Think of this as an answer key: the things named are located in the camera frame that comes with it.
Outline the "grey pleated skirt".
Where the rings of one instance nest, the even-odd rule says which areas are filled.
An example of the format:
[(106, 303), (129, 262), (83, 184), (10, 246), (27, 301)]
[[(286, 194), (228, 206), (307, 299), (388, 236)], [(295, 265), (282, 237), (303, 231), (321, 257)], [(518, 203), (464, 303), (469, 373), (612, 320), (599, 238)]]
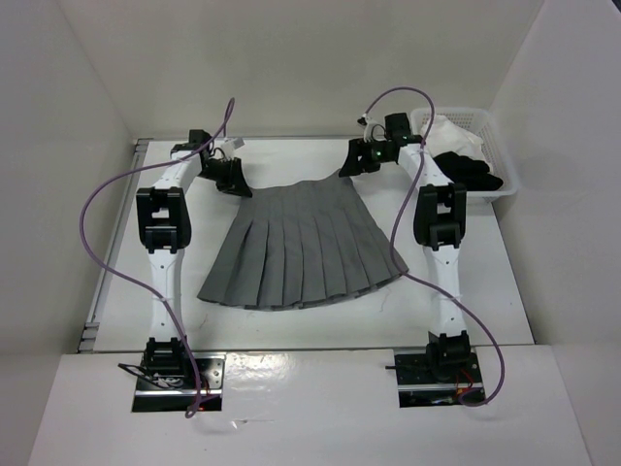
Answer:
[(352, 179), (332, 174), (243, 199), (197, 297), (259, 311), (323, 306), (407, 269)]

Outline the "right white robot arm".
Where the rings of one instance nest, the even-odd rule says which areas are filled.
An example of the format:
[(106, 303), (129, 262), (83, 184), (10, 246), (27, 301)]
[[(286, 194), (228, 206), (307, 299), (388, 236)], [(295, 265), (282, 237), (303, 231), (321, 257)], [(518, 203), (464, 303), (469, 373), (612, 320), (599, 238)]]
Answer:
[(433, 290), (432, 325), (424, 368), (430, 378), (448, 383), (466, 368), (472, 352), (460, 302), (459, 256), (465, 236), (467, 190), (450, 180), (426, 149), (423, 135), (412, 132), (409, 118), (397, 113), (384, 119), (384, 137), (375, 137), (379, 123), (367, 114), (358, 118), (363, 136), (349, 142), (339, 175), (373, 173), (395, 162), (413, 175), (417, 191), (413, 236), (422, 247), (429, 277), (419, 282)]

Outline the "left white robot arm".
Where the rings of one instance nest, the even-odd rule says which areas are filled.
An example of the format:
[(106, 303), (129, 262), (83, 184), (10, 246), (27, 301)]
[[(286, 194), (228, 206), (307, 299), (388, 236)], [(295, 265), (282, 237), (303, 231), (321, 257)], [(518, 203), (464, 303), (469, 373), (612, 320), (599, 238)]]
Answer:
[(208, 132), (191, 130), (187, 142), (171, 149), (170, 161), (154, 185), (136, 193), (139, 239), (147, 250), (154, 290), (143, 373), (156, 385), (206, 385), (187, 347), (181, 317), (181, 265), (192, 237), (185, 194), (195, 179), (203, 178), (220, 192), (251, 197), (242, 161), (235, 156), (244, 144), (241, 138), (216, 143)]

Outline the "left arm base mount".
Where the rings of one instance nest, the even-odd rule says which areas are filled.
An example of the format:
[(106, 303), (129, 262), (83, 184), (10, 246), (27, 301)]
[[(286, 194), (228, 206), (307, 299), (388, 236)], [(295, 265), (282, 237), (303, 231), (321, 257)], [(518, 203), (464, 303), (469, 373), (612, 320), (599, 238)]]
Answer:
[[(223, 352), (199, 352), (196, 362), (201, 380), (201, 403), (197, 412), (219, 412), (223, 401), (226, 355)], [(184, 376), (149, 371), (144, 363), (118, 363), (117, 367), (136, 381), (133, 413), (185, 412), (196, 400), (192, 368)]]

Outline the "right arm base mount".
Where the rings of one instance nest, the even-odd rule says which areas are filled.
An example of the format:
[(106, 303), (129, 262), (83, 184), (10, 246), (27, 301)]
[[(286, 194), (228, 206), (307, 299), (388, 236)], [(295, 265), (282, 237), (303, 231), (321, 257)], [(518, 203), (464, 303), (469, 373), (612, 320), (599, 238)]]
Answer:
[(436, 374), (422, 349), (397, 350), (384, 366), (397, 384), (401, 408), (450, 407), (479, 403), (485, 397), (478, 358), (471, 352), (465, 363)]

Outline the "black skirt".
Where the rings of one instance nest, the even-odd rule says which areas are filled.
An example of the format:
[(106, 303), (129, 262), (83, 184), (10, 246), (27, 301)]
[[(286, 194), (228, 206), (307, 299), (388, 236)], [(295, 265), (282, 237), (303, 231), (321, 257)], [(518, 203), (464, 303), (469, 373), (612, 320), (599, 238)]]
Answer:
[(434, 157), (441, 171), (453, 182), (463, 184), (468, 191), (496, 191), (504, 181), (491, 173), (485, 161), (459, 155), (453, 151)]

